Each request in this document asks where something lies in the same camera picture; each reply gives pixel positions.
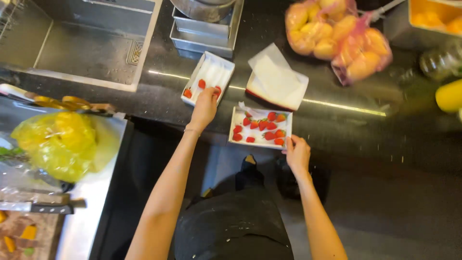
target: cutting board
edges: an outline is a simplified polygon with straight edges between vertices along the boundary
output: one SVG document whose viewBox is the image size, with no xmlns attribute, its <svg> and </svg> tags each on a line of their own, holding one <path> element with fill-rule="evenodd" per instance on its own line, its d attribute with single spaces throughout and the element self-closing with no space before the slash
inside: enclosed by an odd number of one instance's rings
<svg viewBox="0 0 462 260">
<path fill-rule="evenodd" d="M 41 193 L 21 192 L 15 194 L 17 201 L 30 201 L 34 198 L 42 203 L 63 203 L 66 197 Z M 0 200 L 9 198 L 10 195 L 0 192 Z M 5 211 L 8 218 L 0 223 L 0 259 L 2 260 L 51 260 L 55 259 L 64 216 L 60 214 L 25 213 L 19 211 Z M 34 240 L 22 239 L 25 227 L 35 225 L 37 234 Z M 6 247 L 4 236 L 12 238 L 16 243 L 16 250 L 10 253 Z M 26 256 L 23 251 L 26 248 L 34 248 L 34 254 Z"/>
</svg>

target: kitchen knife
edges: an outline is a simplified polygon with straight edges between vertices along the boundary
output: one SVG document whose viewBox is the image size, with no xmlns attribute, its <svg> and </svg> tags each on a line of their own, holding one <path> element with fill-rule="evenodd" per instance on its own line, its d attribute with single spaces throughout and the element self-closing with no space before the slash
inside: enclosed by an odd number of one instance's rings
<svg viewBox="0 0 462 260">
<path fill-rule="evenodd" d="M 0 210 L 53 214 L 74 214 L 74 208 L 71 205 L 58 203 L 0 202 Z"/>
</svg>

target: bracelet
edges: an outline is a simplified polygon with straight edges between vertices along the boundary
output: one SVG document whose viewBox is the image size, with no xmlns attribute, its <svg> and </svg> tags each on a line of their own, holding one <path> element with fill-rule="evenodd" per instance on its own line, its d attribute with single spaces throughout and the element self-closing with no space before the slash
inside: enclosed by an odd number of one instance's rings
<svg viewBox="0 0 462 260">
<path fill-rule="evenodd" d="M 194 132 L 197 132 L 199 134 L 199 136 L 201 136 L 201 133 L 196 129 L 186 129 L 185 128 L 183 132 L 186 132 L 186 131 L 194 131 Z"/>
</svg>

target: red strawberry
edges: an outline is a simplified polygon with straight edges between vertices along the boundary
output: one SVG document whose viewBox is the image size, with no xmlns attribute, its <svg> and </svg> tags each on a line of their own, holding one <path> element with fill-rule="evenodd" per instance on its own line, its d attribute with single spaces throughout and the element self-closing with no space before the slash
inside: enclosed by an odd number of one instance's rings
<svg viewBox="0 0 462 260">
<path fill-rule="evenodd" d="M 200 79 L 199 83 L 197 84 L 200 88 L 205 88 L 205 80 Z"/>
<path fill-rule="evenodd" d="M 234 132 L 235 134 L 240 133 L 241 131 L 242 131 L 242 126 L 240 126 L 240 125 L 236 125 L 236 126 L 234 127 L 234 129 L 233 129 L 233 132 Z"/>
<path fill-rule="evenodd" d="M 191 90 L 188 88 L 188 89 L 186 89 L 186 90 L 184 91 L 183 96 L 185 96 L 185 97 L 187 97 L 188 99 L 190 99 L 190 98 L 193 96 L 193 94 L 191 93 Z"/>
<path fill-rule="evenodd" d="M 250 129 L 255 129 L 257 127 L 258 127 L 258 121 L 254 120 L 250 123 Z"/>
<path fill-rule="evenodd" d="M 272 121 L 274 121 L 274 120 L 276 120 L 276 112 L 270 112 L 270 113 L 268 114 L 268 121 L 269 121 L 269 122 L 272 122 Z"/>
<path fill-rule="evenodd" d="M 276 122 L 283 122 L 285 120 L 286 120 L 285 114 L 278 114 L 278 117 L 276 117 Z"/>
<path fill-rule="evenodd" d="M 240 134 L 234 134 L 234 135 L 232 136 L 232 139 L 233 139 L 234 141 L 236 141 L 236 142 L 241 141 L 241 140 L 242 140 L 242 135 L 240 135 Z"/>
<path fill-rule="evenodd" d="M 250 124 L 250 120 L 248 118 L 244 118 L 243 124 L 244 126 L 248 126 Z"/>
<path fill-rule="evenodd" d="M 263 131 L 267 125 L 268 125 L 268 121 L 266 119 L 258 123 L 258 127 L 260 128 L 260 131 Z"/>
<path fill-rule="evenodd" d="M 274 129 L 276 129 L 276 128 L 278 128 L 278 126 L 277 126 L 275 123 L 273 123 L 273 122 L 270 122 L 270 123 L 268 124 L 268 126 L 266 127 L 266 129 L 268 129 L 268 130 L 274 130 Z"/>
<path fill-rule="evenodd" d="M 283 146 L 284 145 L 284 139 L 277 138 L 277 139 L 274 140 L 274 144 Z"/>
<path fill-rule="evenodd" d="M 276 137 L 277 137 L 277 138 L 283 138 L 283 137 L 285 137 L 285 136 L 286 136 L 286 131 L 281 130 L 281 129 L 279 129 L 279 130 L 276 131 Z"/>
<path fill-rule="evenodd" d="M 263 137 L 266 139 L 266 140 L 273 140 L 276 138 L 276 135 L 273 134 L 272 132 L 266 132 L 263 134 Z"/>
<path fill-rule="evenodd" d="M 214 94 L 214 95 L 217 95 L 217 97 L 219 97 L 220 94 L 221 94 L 221 88 L 220 88 L 219 86 L 216 86 L 215 88 L 217 88 L 218 90 L 220 90 L 220 92 Z"/>
</svg>

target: stainless steel sink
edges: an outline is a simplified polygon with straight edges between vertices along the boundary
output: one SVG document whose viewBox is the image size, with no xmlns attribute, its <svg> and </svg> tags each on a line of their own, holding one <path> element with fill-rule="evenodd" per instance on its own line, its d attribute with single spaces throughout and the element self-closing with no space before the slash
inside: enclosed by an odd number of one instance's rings
<svg viewBox="0 0 462 260">
<path fill-rule="evenodd" d="M 29 74 L 135 92 L 162 0 L 19 0 L 0 62 Z"/>
</svg>

